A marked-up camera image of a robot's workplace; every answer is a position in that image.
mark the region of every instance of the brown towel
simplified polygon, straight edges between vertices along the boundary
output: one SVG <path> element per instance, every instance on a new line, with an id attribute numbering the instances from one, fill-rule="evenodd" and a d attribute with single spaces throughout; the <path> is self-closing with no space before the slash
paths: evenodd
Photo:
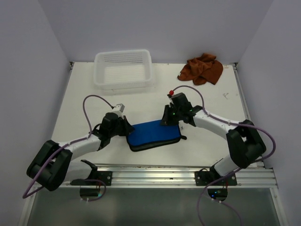
<path id="1" fill-rule="evenodd" d="M 215 59 L 216 56 L 204 53 L 201 57 L 187 60 L 178 79 L 181 81 L 193 80 L 195 85 L 202 85 L 207 81 L 215 85 L 223 71 L 222 64 Z"/>

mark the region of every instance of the white tabletop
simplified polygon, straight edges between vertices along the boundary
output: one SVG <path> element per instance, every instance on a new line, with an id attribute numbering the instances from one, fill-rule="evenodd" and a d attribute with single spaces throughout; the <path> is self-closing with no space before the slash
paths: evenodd
<path id="1" fill-rule="evenodd" d="M 101 95 L 112 105 L 123 103 L 124 115 L 130 124 L 162 118 L 164 106 L 169 104 L 167 93 L 179 85 L 192 85 L 192 81 L 179 81 L 177 75 L 184 64 L 153 64 L 155 84 L 148 88 L 112 90 L 105 93 L 93 84 L 94 63 L 75 63 L 67 90 L 57 118 L 52 139 L 68 141 L 88 133 L 88 125 L 82 111 L 82 101 L 89 94 Z M 207 82 L 195 86 L 205 98 L 206 109 L 232 120 L 243 121 L 244 109 L 239 95 L 233 67 L 224 65 L 221 78 L 216 85 Z M 200 97 L 193 90 L 181 88 L 176 91 L 186 94 L 192 105 L 201 105 Z M 92 127 L 101 123 L 105 113 L 111 109 L 100 99 L 91 97 L 86 101 L 86 110 Z M 93 163 L 211 166 L 226 156 L 226 140 L 205 129 L 182 123 L 181 133 L 187 140 L 141 152 L 132 152 L 125 137 L 114 137 L 103 150 L 89 153 L 80 159 Z"/>

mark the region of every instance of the blue pouch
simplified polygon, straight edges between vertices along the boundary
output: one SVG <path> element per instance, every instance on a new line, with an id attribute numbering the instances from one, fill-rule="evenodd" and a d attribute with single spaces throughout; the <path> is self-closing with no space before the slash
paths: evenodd
<path id="1" fill-rule="evenodd" d="M 170 145 L 187 139 L 181 135 L 179 125 L 161 126 L 161 120 L 133 125 L 134 132 L 127 136 L 127 143 L 133 152 L 163 145 Z"/>

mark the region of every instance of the white basket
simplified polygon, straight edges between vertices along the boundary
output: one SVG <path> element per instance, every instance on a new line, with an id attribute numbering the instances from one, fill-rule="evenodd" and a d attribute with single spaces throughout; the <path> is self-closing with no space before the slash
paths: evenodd
<path id="1" fill-rule="evenodd" d="M 105 90 L 149 86 L 150 56 L 145 49 L 98 53 L 94 61 L 95 85 Z"/>

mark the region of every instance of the gray wall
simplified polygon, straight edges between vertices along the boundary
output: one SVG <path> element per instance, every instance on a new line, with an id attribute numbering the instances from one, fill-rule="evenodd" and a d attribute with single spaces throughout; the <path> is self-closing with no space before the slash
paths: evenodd
<path id="1" fill-rule="evenodd" d="M 238 69 L 253 121 L 272 133 L 273 166 L 291 225 L 301 222 L 301 1 L 274 0 Z"/>
<path id="2" fill-rule="evenodd" d="M 69 62 L 37 0 L 1 0 L 0 33 L 0 225 L 14 226 L 26 169 L 51 137 Z"/>
<path id="3" fill-rule="evenodd" d="M 272 0 L 39 0 L 71 61 L 146 48 L 153 62 L 211 52 L 237 62 Z"/>

